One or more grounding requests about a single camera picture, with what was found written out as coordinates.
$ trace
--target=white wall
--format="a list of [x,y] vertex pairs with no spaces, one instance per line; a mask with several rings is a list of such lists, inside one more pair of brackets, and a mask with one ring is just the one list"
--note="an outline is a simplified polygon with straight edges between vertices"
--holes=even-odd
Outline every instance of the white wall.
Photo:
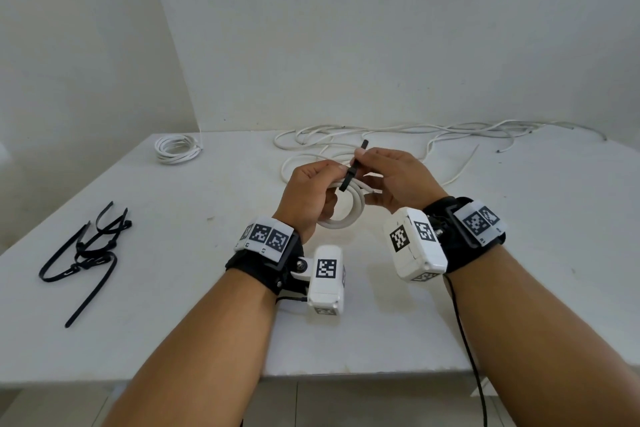
[[196,123],[159,0],[0,0],[0,7],[0,245],[7,246],[150,133],[193,131]]
[[640,0],[162,0],[204,130],[640,128]]

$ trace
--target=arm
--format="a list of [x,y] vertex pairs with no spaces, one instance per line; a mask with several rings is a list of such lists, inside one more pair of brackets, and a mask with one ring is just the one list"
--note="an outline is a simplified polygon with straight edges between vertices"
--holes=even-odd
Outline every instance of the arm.
[[[410,154],[356,151],[368,204],[423,209],[447,193]],[[366,176],[377,172],[383,177]],[[466,336],[519,426],[640,425],[640,378],[502,246],[449,275]]]
[[[274,215],[308,241],[333,214],[346,167],[298,167]],[[103,427],[237,427],[264,365],[276,296],[253,277],[227,271],[140,368]]]

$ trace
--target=tiled floor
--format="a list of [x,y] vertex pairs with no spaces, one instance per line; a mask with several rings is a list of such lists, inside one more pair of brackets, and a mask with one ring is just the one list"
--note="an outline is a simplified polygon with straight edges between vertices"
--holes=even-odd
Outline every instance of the tiled floor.
[[[246,427],[480,427],[469,382],[439,377],[407,380],[265,380],[244,417]],[[0,427],[99,427],[112,397],[100,386],[26,389]],[[497,398],[488,399],[491,427],[515,427]]]

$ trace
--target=hand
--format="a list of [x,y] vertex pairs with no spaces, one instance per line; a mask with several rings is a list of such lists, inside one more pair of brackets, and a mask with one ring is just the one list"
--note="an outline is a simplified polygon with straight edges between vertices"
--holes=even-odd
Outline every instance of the hand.
[[346,173],[347,167],[333,160],[296,167],[273,217],[293,227],[306,243],[316,231],[316,223],[332,217],[338,197],[329,185]]
[[[424,164],[408,152],[374,147],[366,152],[356,149],[354,154],[361,164],[356,179],[382,191],[367,194],[366,204],[384,206],[395,213],[403,206],[421,210],[449,196]],[[365,175],[370,172],[383,177]]]

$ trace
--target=loose white cable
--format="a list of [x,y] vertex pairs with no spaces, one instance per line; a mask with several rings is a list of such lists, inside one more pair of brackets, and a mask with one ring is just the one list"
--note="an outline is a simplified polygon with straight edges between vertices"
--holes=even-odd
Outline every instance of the loose white cable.
[[[273,144],[283,150],[305,150],[302,153],[296,154],[292,157],[286,159],[282,167],[280,168],[280,176],[282,180],[286,183],[289,179],[285,175],[285,168],[289,165],[289,163],[299,157],[313,157],[315,159],[332,159],[337,162],[348,162],[353,156],[353,151],[351,149],[358,148],[356,144],[350,144],[347,142],[336,142],[336,137],[342,137],[347,135],[360,134],[362,139],[365,139],[367,135],[370,133],[435,133],[436,136],[431,138],[427,142],[427,146],[424,152],[423,157],[418,157],[421,162],[424,162],[429,154],[433,151],[434,144],[436,142],[440,142],[443,140],[452,140],[452,139],[463,139],[465,137],[471,137],[473,135],[478,137],[489,137],[492,139],[509,139],[510,143],[506,148],[498,149],[496,152],[502,153],[507,152],[511,149],[515,140],[518,137],[522,137],[529,133],[533,133],[535,131],[540,130],[541,128],[547,125],[555,125],[564,128],[584,128],[586,130],[594,131],[598,135],[602,137],[603,140],[607,140],[607,136],[594,128],[571,123],[565,121],[525,121],[525,120],[502,120],[498,123],[485,123],[485,122],[468,122],[461,123],[456,125],[442,126],[442,125],[433,125],[433,124],[404,124],[404,125],[395,125],[388,127],[380,127],[380,128],[367,128],[367,127],[359,127],[359,126],[346,126],[346,125],[335,125],[335,124],[322,124],[322,125],[312,125],[301,130],[288,130],[282,133],[279,133],[273,138]],[[279,142],[285,135],[289,135],[293,133],[293,139],[297,145],[286,146]],[[333,146],[342,146],[349,148],[349,151],[343,151],[334,155],[325,155],[324,153]],[[308,152],[308,149],[321,147],[322,149],[318,153]],[[476,151],[478,150],[479,145],[474,148],[474,151],[468,157],[466,162],[460,167],[460,170],[454,175],[452,179],[449,179],[442,183],[443,186],[447,184],[451,184],[453,181],[458,179],[460,175],[465,171],[468,164],[471,162],[473,157],[476,155]],[[339,187],[342,181],[333,183],[331,187]],[[349,187],[347,188],[351,195],[353,196],[353,206],[349,214],[343,220],[327,220],[319,222],[325,228],[337,230],[346,228],[349,225],[352,225],[362,214],[364,210],[364,191],[366,192],[376,192],[376,190],[370,188],[366,184],[356,179],[351,180],[349,183]]]
[[202,131],[200,144],[190,135],[174,133],[156,140],[156,157],[161,164],[180,164],[196,157],[202,151]]

